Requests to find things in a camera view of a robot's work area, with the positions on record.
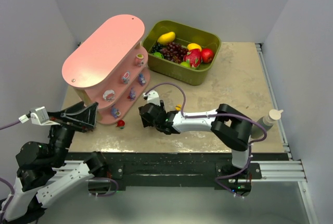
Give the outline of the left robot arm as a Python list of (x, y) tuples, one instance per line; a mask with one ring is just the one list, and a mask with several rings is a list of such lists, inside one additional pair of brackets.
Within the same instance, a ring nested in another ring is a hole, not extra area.
[(107, 162), (101, 152), (92, 152), (86, 160), (57, 181), (55, 169), (65, 166), (65, 159), (76, 132), (96, 127), (98, 103), (76, 103), (64, 110), (48, 112), (45, 107), (32, 108), (20, 117), (38, 126), (49, 126), (49, 142), (30, 141), (16, 155), (18, 171), (10, 194), (1, 201), (1, 223), (30, 223), (40, 218), (57, 199), (80, 183), (106, 173)]

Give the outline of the pink toy with green center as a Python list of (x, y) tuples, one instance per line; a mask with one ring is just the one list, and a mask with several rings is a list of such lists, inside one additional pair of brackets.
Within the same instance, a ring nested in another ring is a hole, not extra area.
[(144, 55), (143, 54), (137, 54), (135, 56), (135, 65), (138, 66), (138, 67), (141, 67), (143, 66), (145, 63), (145, 60), (144, 60)]

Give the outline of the purple bunny toy with strawberry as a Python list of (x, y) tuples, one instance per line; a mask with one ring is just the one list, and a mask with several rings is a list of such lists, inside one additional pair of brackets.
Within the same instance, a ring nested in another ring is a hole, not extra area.
[(119, 111), (118, 108), (116, 108), (116, 107), (112, 107), (112, 108), (111, 108), (111, 115), (112, 115), (112, 117), (113, 117), (114, 119), (117, 119), (117, 118), (119, 118), (119, 117), (121, 116), (121, 112)]

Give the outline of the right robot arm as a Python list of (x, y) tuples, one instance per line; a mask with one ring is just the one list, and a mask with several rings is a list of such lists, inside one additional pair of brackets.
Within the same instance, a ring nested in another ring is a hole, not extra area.
[(232, 165), (243, 168), (249, 158), (249, 140), (254, 121), (235, 108), (220, 104), (217, 109), (200, 113), (167, 112), (164, 105), (147, 103), (139, 115), (144, 127), (154, 127), (164, 134), (191, 131), (212, 132), (232, 150)]

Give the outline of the pink round toy white face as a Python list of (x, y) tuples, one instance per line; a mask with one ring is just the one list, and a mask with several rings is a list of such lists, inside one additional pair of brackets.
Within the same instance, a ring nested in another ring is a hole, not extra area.
[(114, 101), (115, 95), (116, 93), (114, 90), (106, 90), (103, 93), (103, 100), (106, 102), (112, 102)]

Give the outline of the purple bunny toy blue bow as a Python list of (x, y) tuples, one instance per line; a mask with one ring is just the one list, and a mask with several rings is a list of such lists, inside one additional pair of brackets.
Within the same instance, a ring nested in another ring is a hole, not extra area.
[(139, 83), (141, 86), (145, 86), (145, 85), (146, 85), (146, 79), (145, 79), (143, 73), (140, 73), (140, 74), (138, 75), (138, 83)]

